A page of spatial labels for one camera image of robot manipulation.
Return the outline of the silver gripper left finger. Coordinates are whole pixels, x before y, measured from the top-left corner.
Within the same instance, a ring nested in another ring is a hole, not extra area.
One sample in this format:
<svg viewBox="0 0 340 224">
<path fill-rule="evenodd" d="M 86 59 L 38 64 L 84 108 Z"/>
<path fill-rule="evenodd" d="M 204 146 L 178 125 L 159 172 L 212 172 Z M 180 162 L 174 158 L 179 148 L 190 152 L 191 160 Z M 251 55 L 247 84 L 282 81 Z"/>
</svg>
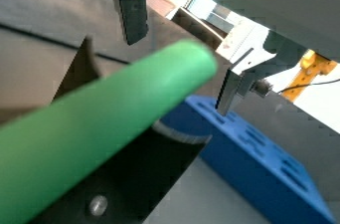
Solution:
<svg viewBox="0 0 340 224">
<path fill-rule="evenodd" d="M 135 44 L 148 34 L 147 0 L 115 0 L 126 41 Z"/>
</svg>

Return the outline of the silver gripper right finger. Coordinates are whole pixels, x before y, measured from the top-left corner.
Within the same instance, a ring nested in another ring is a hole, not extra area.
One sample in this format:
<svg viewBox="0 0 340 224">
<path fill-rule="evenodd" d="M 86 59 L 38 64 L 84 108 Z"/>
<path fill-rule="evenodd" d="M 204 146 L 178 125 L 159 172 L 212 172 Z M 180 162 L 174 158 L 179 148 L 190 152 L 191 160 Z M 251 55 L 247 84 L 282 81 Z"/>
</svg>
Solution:
<svg viewBox="0 0 340 224">
<path fill-rule="evenodd" d="M 231 62 L 215 104 L 222 115 L 250 92 L 266 97 L 272 90 L 267 78 L 295 67 L 307 48 L 259 23 L 243 18 L 218 48 Z"/>
</svg>

